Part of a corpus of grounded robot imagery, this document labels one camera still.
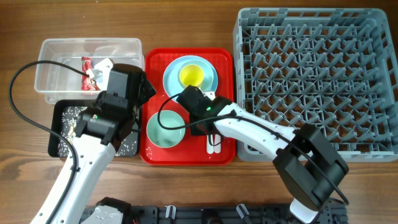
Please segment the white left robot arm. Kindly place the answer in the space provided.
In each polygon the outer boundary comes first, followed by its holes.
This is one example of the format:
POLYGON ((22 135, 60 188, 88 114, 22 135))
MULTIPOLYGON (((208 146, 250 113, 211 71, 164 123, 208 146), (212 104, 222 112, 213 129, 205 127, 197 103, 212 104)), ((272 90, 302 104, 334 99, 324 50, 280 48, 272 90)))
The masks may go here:
POLYGON ((73 149, 33 223, 78 223, 94 187, 122 141, 136 110, 155 95, 140 72, 111 72, 108 87, 77 117, 73 149))

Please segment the light blue plate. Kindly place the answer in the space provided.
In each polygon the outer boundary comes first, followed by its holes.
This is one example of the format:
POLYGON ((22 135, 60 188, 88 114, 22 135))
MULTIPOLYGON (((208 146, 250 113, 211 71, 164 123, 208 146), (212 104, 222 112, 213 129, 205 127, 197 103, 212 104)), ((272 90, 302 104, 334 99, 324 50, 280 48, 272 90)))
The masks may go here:
POLYGON ((165 69, 163 76, 163 86, 166 94, 171 97, 176 95, 177 93, 181 93, 184 90, 184 87, 181 86, 178 80, 178 71, 180 70, 182 64, 187 60, 203 60, 210 64, 214 72, 214 80, 210 90, 207 91, 216 91, 218 87, 218 74, 215 70, 215 67, 206 59, 196 56, 196 55, 186 55, 179 57, 173 60, 165 69))

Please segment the red snack wrapper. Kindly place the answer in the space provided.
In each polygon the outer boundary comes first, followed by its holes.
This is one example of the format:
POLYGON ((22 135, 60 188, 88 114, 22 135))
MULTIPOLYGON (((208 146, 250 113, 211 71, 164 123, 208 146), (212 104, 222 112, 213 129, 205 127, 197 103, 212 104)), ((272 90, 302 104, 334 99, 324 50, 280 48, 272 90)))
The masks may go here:
POLYGON ((93 72, 92 72, 92 64, 91 64, 91 58, 89 57, 82 57, 81 58, 82 62, 82 71, 89 75, 89 77, 82 77, 81 81, 81 89, 83 91, 97 91, 99 88, 97 87, 96 82, 93 80, 93 72))

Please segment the white plastic fork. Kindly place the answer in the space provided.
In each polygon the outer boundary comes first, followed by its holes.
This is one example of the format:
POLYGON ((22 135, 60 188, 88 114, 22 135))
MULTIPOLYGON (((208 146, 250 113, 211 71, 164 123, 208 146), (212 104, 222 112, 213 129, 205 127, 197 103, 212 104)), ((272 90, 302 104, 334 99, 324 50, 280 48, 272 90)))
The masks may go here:
POLYGON ((220 153, 221 152, 221 136, 220 135, 215 135, 214 138, 214 153, 220 153))

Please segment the white tissue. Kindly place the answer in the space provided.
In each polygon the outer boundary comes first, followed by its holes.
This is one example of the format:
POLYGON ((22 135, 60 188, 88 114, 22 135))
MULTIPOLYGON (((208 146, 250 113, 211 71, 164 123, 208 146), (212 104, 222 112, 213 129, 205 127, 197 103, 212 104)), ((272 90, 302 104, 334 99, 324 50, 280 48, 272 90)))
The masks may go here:
POLYGON ((95 83, 99 90, 106 90, 108 86, 108 77, 101 76, 95 80, 95 83))

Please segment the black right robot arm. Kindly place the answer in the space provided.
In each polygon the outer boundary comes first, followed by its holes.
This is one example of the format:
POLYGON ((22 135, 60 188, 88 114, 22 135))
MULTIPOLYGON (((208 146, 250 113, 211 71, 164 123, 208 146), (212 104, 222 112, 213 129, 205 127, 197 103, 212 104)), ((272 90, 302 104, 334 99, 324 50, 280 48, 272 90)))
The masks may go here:
POLYGON ((344 159, 312 124, 300 129, 261 119, 222 96, 198 95, 181 105, 189 113, 196 133, 219 134, 244 142, 272 160, 293 196, 290 213, 302 223, 312 223, 349 171, 344 159))

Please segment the green bowl with food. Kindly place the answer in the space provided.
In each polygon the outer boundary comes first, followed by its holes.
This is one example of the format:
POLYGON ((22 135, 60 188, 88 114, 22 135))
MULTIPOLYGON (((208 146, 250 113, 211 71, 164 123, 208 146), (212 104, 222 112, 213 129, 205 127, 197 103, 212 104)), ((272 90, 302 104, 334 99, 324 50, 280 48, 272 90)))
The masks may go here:
MULTIPOLYGON (((158 113, 154 114, 147 123, 146 133, 150 142, 161 148, 176 146, 183 139, 185 129, 164 129, 160 126, 157 115, 158 113)), ((166 127, 177 127, 185 124, 178 113, 170 110, 161 111, 160 122, 166 127)))

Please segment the white plastic spoon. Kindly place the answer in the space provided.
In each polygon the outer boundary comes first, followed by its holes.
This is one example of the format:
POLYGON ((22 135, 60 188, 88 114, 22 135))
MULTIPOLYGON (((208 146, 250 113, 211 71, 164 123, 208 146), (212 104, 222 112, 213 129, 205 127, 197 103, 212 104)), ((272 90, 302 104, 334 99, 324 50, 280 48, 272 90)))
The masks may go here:
POLYGON ((212 135, 208 135, 207 136, 206 151, 207 151, 208 154, 213 154, 214 153, 214 143, 213 143, 213 136, 212 135))

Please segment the yellow plastic cup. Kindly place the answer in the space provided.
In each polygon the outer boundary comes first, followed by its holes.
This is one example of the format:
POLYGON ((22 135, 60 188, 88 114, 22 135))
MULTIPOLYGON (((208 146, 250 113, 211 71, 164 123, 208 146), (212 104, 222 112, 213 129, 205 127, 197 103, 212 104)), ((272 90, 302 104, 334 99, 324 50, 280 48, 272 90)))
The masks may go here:
POLYGON ((205 79, 203 69, 195 64, 184 65, 179 71, 178 80, 184 88, 187 86, 201 87, 205 79))

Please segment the light blue bowl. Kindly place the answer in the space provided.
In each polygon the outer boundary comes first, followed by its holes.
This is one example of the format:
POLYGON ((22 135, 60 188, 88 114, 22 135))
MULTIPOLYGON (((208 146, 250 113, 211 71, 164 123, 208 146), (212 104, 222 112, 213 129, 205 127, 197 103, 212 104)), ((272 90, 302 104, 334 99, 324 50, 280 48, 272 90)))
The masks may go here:
POLYGON ((205 73, 205 79, 203 81, 202 86, 198 87, 198 88, 203 91, 210 90, 211 86, 213 84, 213 80, 214 80, 214 72, 213 72, 213 69, 210 66, 210 64, 207 62, 204 62, 203 60, 187 60, 186 62, 184 62, 182 64, 181 68, 184 65, 188 65, 188 64, 195 64, 195 65, 200 66, 203 69, 203 71, 205 73))

